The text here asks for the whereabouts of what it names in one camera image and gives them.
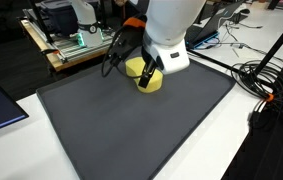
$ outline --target yellow object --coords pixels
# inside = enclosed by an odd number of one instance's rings
[[[143,61],[142,57],[136,57],[130,59],[125,62],[126,72],[129,76],[140,76],[144,68],[144,65],[145,62]],[[163,80],[163,74],[158,70],[154,71],[153,76],[150,79],[147,88],[138,86],[140,78],[134,79],[139,91],[143,93],[152,93],[154,91],[159,90],[162,86],[162,80]]]

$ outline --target white table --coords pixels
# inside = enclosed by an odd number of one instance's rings
[[[283,11],[251,9],[244,23],[264,28],[242,27],[233,34],[241,42],[267,51],[283,32]],[[223,28],[220,31],[221,35],[225,32]],[[229,65],[244,61],[228,45],[200,52]],[[277,56],[283,58],[283,48]],[[228,73],[205,60],[196,60]],[[258,101],[236,85],[155,179],[220,179],[249,131],[248,116]],[[18,103],[30,117],[0,130],[0,180],[78,179],[37,96]]]

